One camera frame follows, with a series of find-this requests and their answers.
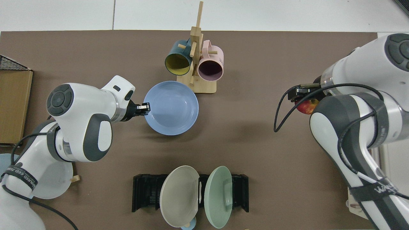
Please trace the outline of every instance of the mug handle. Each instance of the mug handle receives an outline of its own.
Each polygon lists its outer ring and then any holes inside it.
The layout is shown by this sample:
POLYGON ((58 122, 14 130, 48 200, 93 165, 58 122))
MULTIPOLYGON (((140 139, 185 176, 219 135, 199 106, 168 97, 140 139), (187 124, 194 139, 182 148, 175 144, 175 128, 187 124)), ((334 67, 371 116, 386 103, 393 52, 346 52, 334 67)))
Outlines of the mug handle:
POLYGON ((203 58, 210 58, 209 48, 211 48, 210 40, 204 41, 203 42, 203 48, 202 48, 203 58))

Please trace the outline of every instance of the apple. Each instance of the apple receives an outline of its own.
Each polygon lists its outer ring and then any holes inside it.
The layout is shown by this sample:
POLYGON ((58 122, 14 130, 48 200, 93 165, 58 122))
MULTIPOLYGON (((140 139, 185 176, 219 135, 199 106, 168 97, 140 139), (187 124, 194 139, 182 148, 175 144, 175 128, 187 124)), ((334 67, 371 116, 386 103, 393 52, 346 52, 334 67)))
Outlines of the apple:
POLYGON ((319 100, 317 99, 311 99, 311 100, 306 100, 303 101, 298 107, 297 110, 300 111, 301 113, 305 113, 305 114, 311 114, 315 107, 318 105, 319 100))

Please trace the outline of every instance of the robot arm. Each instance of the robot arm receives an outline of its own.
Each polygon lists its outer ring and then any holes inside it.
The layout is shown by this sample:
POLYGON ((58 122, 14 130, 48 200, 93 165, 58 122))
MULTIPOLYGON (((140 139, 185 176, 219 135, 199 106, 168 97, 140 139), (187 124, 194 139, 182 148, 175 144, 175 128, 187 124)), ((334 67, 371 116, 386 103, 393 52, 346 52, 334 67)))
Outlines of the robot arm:
POLYGON ((95 162, 105 156, 112 143, 111 124, 147 115, 149 103, 134 104, 135 87, 115 76, 102 89, 67 83, 55 88, 47 99, 47 110, 55 121, 38 126, 23 156, 6 171, 0 188, 0 229, 45 229, 29 203, 12 191, 30 197, 47 167, 55 161, 95 162))
POLYGON ((314 138, 336 164, 369 220, 382 230, 409 229, 409 205, 374 162, 368 148, 409 136, 408 67, 407 34, 381 37, 355 49, 325 70, 321 87, 364 84, 381 91, 384 101, 365 89, 334 88, 326 91, 332 96, 322 99, 310 117, 314 138), (374 116, 346 130, 353 121, 373 111, 374 116), (342 145, 340 152, 338 142, 342 145))
MULTIPOLYGON (((354 120, 372 112, 369 99, 378 100, 371 95, 339 95, 324 98, 310 117, 313 136, 336 164, 354 198, 361 205, 368 219, 378 229, 409 229, 409 205, 403 198, 395 195, 396 188, 385 177, 367 148, 376 147, 371 143, 382 143, 393 134, 393 127, 388 126, 386 111, 380 111, 375 117, 369 117, 352 126, 342 141, 342 157, 338 152, 338 140, 343 131, 354 120)), ((397 104, 384 94, 386 110, 397 111, 397 104)))

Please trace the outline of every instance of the wire basket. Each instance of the wire basket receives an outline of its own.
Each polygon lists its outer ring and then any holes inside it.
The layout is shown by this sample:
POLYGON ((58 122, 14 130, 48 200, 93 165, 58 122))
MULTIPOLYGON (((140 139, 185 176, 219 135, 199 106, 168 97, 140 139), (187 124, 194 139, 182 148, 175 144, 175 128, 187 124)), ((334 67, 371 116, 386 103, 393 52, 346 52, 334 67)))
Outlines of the wire basket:
POLYGON ((30 68, 21 65, 20 63, 13 61, 3 55, 0 55, 0 70, 30 70, 30 68))

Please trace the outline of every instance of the brown table surface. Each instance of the brown table surface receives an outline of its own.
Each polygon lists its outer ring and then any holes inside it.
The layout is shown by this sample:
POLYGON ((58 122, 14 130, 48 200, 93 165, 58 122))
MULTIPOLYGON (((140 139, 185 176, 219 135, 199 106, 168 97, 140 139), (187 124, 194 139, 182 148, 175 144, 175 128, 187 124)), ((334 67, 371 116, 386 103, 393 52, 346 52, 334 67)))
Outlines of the brown table surface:
MULTIPOLYGON (((102 160, 76 163, 81 181, 44 202, 80 230, 173 229, 160 210, 131 212, 132 178, 168 174, 190 165, 210 174, 220 165, 249 176, 249 207, 235 208, 224 229, 359 229, 370 222, 348 211, 346 185, 314 141, 309 116, 294 113, 273 132, 276 106, 291 86, 310 83, 375 33, 204 31, 223 49, 225 73, 217 92, 197 95, 194 126, 178 136, 156 133, 143 117, 113 126, 102 160)), ((25 134, 44 121, 48 94, 62 83, 103 87, 120 75, 142 103, 155 84, 176 80, 164 66, 172 44, 188 31, 2 32, 0 53, 34 70, 25 134)), ((292 104, 284 101, 281 119, 292 104)), ((0 148, 1 152, 10 151, 0 148)), ((62 218, 32 205, 47 229, 71 229, 62 218)), ((214 229, 204 209, 196 229, 214 229)))

